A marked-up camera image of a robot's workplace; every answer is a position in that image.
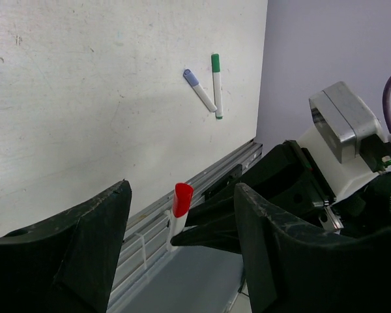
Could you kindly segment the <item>red cap marker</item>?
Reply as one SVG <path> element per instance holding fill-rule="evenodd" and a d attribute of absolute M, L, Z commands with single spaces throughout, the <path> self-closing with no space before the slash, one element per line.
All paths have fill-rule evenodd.
<path fill-rule="evenodd" d="M 194 189 L 186 183 L 177 183 L 174 189 L 173 203 L 169 215 L 169 232 L 167 237 L 167 251 L 173 252 L 177 247 L 173 246 L 171 240 L 174 236 L 183 231 Z"/>

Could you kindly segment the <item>lavender cap marker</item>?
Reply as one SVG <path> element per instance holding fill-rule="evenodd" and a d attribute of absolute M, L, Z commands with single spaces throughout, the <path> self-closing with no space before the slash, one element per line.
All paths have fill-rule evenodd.
<path fill-rule="evenodd" d="M 185 69 L 183 72 L 183 77 L 191 86 L 191 88 L 194 90 L 196 95 L 200 98 L 202 103 L 206 106 L 208 111 L 212 113 L 216 112 L 217 111 L 216 105 L 212 102 L 208 94 L 202 88 L 201 84 L 199 83 L 198 79 L 195 77 L 193 72 L 190 69 Z"/>

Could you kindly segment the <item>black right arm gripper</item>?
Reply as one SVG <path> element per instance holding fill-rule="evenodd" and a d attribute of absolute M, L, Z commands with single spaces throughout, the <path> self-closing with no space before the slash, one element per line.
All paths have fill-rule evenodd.
<path fill-rule="evenodd" d="M 391 143 L 371 135 L 359 155 L 374 178 L 338 194 L 287 140 L 190 209 L 187 227 L 235 208 L 253 312 L 391 312 L 391 228 L 376 232 L 391 226 Z"/>

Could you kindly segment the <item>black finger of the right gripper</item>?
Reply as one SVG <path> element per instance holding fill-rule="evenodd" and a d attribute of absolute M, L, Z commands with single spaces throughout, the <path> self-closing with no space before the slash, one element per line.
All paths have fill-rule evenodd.
<path fill-rule="evenodd" d="M 195 226 L 180 232 L 171 239 L 172 246 L 204 246 L 235 254 L 242 254 L 236 229 L 217 230 Z"/>

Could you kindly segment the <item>green cap marker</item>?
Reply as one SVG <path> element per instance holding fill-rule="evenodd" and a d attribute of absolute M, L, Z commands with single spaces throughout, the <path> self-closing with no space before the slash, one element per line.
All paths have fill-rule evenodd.
<path fill-rule="evenodd" d="M 221 68 L 220 68 L 220 56 L 218 53 L 211 55 L 212 63 L 212 80 L 214 89 L 214 103 L 217 107 L 215 115 L 217 119 L 223 119 L 224 107 L 222 102 L 222 81 L 221 81 Z"/>

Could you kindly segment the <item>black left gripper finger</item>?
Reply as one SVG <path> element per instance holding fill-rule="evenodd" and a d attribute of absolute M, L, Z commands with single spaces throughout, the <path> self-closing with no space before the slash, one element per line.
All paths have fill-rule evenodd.
<path fill-rule="evenodd" d="M 131 200 L 122 180 L 0 237 L 0 312 L 105 312 Z"/>

